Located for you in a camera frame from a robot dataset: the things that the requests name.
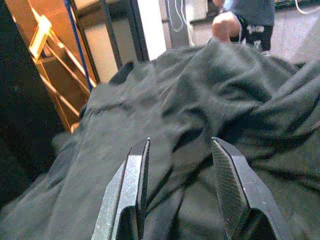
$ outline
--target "blue cable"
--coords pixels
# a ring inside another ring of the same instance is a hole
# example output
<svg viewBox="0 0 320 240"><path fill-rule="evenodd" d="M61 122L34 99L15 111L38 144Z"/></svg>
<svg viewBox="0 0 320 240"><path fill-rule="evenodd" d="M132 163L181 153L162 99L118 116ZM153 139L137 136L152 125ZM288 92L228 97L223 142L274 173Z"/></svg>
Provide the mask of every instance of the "blue cable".
<svg viewBox="0 0 320 240"><path fill-rule="evenodd" d="M84 54L83 54L82 49L81 49L81 45L80 45L80 41L79 41L77 29L76 29L76 23L74 21L72 13L71 13L71 5L70 5L69 0L64 0L64 5L65 5L65 8L66 8L66 10L68 12L68 15L69 15L69 18L70 18L70 22L71 22L71 25L72 25L74 38L75 38L75 41L76 41L76 45L78 47L78 51L79 51L79 54L80 54L82 66L83 66L84 73L85 73L86 83L88 84L89 90L91 92L92 91L92 85L91 85L90 80L89 80L89 73L88 73L86 62L85 62L85 57L84 57Z"/></svg>

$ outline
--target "black metal frame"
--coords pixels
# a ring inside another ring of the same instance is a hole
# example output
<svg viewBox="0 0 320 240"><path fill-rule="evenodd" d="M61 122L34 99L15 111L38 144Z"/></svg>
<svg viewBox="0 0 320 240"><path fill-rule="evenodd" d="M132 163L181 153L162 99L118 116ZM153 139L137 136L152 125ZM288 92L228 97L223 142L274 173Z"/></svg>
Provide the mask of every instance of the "black metal frame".
<svg viewBox="0 0 320 240"><path fill-rule="evenodd" d="M121 0L118 2L108 4L105 0L99 0L98 2L90 4L80 10L77 9L75 0L70 0L70 3L73 8L73 12L78 24L78 29L83 39L84 47L87 52L89 61L92 66L93 74L97 82L100 82L99 74L95 66L93 55L90 51L89 44L85 35L85 29L89 27L95 26L100 23L105 23L111 47L113 50L114 59L117 68L120 69L123 63L121 60L117 39L112 27L112 21L127 16L137 59L142 62L149 60L137 0Z"/></svg>
<svg viewBox="0 0 320 240"><path fill-rule="evenodd" d="M129 0L128 19L136 57L139 61L142 62L149 61L144 28L142 26L137 0Z"/></svg>

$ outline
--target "textured grip pad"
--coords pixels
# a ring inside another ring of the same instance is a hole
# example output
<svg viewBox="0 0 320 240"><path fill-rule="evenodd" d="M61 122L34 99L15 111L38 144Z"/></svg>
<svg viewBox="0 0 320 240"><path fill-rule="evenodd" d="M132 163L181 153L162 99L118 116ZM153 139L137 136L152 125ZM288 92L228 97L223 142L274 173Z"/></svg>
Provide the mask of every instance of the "textured grip pad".
<svg viewBox="0 0 320 240"><path fill-rule="evenodd" d="M141 172L139 178L139 190L137 196L137 230L139 239L144 237L145 216L147 211L147 188L148 188L148 171L149 171L149 154L150 154L150 139L148 138L141 162Z"/></svg>
<svg viewBox="0 0 320 240"><path fill-rule="evenodd" d="M230 156L214 139L211 150L216 170L217 197L226 234L228 239L237 239L250 209Z"/></svg>

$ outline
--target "white cable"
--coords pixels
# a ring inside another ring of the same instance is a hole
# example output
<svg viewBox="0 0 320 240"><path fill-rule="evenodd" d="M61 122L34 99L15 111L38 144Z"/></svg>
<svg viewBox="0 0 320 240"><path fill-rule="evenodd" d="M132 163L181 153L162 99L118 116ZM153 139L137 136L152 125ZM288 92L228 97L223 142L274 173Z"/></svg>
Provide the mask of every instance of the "white cable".
<svg viewBox="0 0 320 240"><path fill-rule="evenodd" d="M174 24L173 24L173 22L172 22L171 13L170 13L170 2L169 2L169 0L166 0L166 2L167 2L167 5L168 5L168 12L169 12L169 19L170 19L171 27L172 27L173 31L175 31L176 33L178 33L178 32L180 32L180 31L184 28L184 22L183 22L183 20L182 20L182 17L181 17L181 15L180 15L179 11L178 11L177 0L174 0L174 7L175 7L176 14L179 16L180 22L181 22L181 25L180 25L180 27L178 27L178 28L174 28Z"/></svg>
<svg viewBox="0 0 320 240"><path fill-rule="evenodd" d="M319 11L320 10L320 6L316 7L315 9L312 9L310 11L303 11L300 7L299 7L299 4L298 4L298 0L295 0L295 6L296 6L296 9L301 13L301 14L312 14L312 13L315 13L316 11Z"/></svg>
<svg viewBox="0 0 320 240"><path fill-rule="evenodd" d="M193 41L193 39L192 39L192 38L193 38L193 35L194 35L194 31L191 29L191 26L190 26L189 23L187 22L186 17L185 17L185 15L184 15L184 0L181 0L181 14L182 14L183 21L184 21L184 23L185 23L185 25L186 25L189 33L190 33L190 43L191 43L191 46L194 47L195 44L194 44L194 41Z"/></svg>

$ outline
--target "person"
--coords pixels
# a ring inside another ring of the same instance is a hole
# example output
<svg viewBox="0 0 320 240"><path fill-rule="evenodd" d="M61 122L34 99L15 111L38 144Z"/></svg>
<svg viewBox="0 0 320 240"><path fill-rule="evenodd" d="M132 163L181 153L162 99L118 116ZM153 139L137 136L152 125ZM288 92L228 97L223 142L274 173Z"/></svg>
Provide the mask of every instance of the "person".
<svg viewBox="0 0 320 240"><path fill-rule="evenodd" d="M275 22L275 0L213 0L222 13L212 22L212 34L225 43L242 42L269 51Z"/></svg>

